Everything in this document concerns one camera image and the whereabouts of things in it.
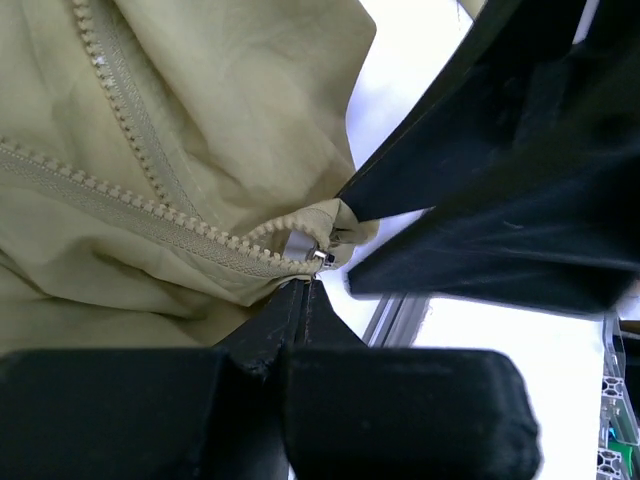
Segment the jacket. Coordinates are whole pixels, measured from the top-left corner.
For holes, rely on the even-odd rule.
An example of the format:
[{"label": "jacket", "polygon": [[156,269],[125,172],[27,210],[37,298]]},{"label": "jacket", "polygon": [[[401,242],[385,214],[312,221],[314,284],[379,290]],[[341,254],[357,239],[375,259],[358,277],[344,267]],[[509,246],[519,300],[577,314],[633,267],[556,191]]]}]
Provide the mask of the jacket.
[{"label": "jacket", "polygon": [[213,345],[346,262],[357,0],[0,2],[0,353]]}]

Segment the zipper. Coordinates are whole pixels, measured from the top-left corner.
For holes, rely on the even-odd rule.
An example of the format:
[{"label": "zipper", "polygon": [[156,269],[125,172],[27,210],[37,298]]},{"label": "zipper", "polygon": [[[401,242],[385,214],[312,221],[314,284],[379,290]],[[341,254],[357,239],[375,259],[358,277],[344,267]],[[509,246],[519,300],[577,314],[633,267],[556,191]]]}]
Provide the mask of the zipper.
[{"label": "zipper", "polygon": [[156,136],[109,11],[100,1],[73,0],[73,4],[85,50],[147,181],[162,203],[199,217]]},{"label": "zipper", "polygon": [[[212,240],[214,244],[241,254],[248,254],[252,258],[265,260],[272,265],[281,264],[288,270],[313,275],[322,269],[334,267],[335,257],[318,244],[309,251],[305,261],[301,262],[288,259],[253,243],[266,234],[285,229],[301,231],[312,238],[320,238],[313,228],[297,222],[295,214],[266,222],[245,237],[232,236],[202,221],[182,189],[155,134],[155,129],[127,67],[109,12],[100,1],[72,0],[72,2],[80,35],[103,91],[160,203],[144,199],[130,191],[122,192],[121,187],[117,185],[99,181],[95,177],[87,176],[83,171],[74,171],[70,166],[62,165],[56,160],[46,160],[42,165],[52,174],[81,183],[93,193],[108,195],[134,209],[196,232]],[[31,158],[29,155],[22,157],[26,161],[36,162],[41,158],[39,155],[33,156],[32,160],[29,160]]]},{"label": "zipper", "polygon": [[[197,252],[217,262],[220,261],[219,259],[228,259],[220,263],[240,273],[255,275],[254,272],[259,271],[262,276],[314,276],[322,269],[331,266],[333,256],[323,250],[314,248],[310,252],[308,260],[304,262],[292,260],[260,245],[253,244],[246,237],[238,237],[220,231],[199,218],[191,217],[164,203],[136,195],[130,190],[123,190],[119,185],[99,180],[83,170],[75,169],[57,159],[36,153],[1,136],[0,167],[8,173],[16,174],[30,182],[36,182],[51,193],[60,194],[62,192],[60,195],[65,197],[67,203],[74,203],[71,195],[67,192],[80,189],[82,199],[76,200],[75,206],[83,210],[88,209],[85,199],[90,198],[105,207],[109,206],[110,202],[115,202],[120,210],[124,210],[129,217],[135,217],[128,218],[128,220],[133,220],[132,224],[139,226],[141,230],[145,230],[143,224],[150,222],[160,228],[163,226],[178,227],[178,235],[169,233],[160,240],[167,241],[169,238],[170,243]],[[117,223],[118,219],[110,218],[110,220]],[[265,231],[277,231],[283,228],[289,229],[289,227],[311,234],[308,228],[297,224],[295,213],[271,220],[260,228]],[[203,245],[204,248],[193,247],[192,237],[194,235],[206,242]]]}]

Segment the zipper slider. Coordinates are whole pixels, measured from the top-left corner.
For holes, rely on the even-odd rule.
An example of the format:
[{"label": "zipper slider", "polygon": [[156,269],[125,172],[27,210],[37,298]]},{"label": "zipper slider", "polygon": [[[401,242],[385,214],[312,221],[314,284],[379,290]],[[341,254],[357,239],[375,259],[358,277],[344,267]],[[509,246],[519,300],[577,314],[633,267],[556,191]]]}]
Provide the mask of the zipper slider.
[{"label": "zipper slider", "polygon": [[319,250],[317,248],[313,249],[309,254],[309,260],[322,260],[322,268],[331,268],[336,264],[336,257],[329,252],[325,252],[324,250]]}]

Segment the black plastic part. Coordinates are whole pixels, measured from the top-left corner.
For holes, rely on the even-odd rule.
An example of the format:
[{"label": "black plastic part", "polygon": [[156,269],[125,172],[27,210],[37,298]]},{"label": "black plastic part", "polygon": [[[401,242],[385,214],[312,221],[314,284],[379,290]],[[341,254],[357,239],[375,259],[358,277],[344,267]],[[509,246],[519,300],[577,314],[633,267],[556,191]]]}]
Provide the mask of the black plastic part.
[{"label": "black plastic part", "polygon": [[538,427],[495,352],[293,350],[287,451],[302,479],[531,479]]},{"label": "black plastic part", "polygon": [[268,368],[283,345],[346,345],[364,343],[338,317],[322,282],[293,280],[280,288],[265,308],[218,346],[256,371]]},{"label": "black plastic part", "polygon": [[194,478],[225,364],[215,350],[4,357],[0,478]]}]

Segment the white surface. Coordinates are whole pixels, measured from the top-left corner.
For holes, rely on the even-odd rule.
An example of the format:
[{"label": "white surface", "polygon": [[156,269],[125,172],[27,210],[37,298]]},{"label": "white surface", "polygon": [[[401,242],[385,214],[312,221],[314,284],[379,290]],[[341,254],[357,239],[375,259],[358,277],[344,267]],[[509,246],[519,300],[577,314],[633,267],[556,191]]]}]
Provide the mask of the white surface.
[{"label": "white surface", "polygon": [[[406,116],[471,25],[453,0],[361,1],[378,34],[347,114],[358,166]],[[384,221],[375,244],[356,252],[352,264],[416,216]],[[377,301],[350,298],[343,272],[327,272],[322,279],[337,313],[362,335]],[[435,299],[431,306],[416,346],[494,349],[522,372],[541,425],[544,465],[537,478],[595,478],[603,366],[600,325],[452,299]]]}]

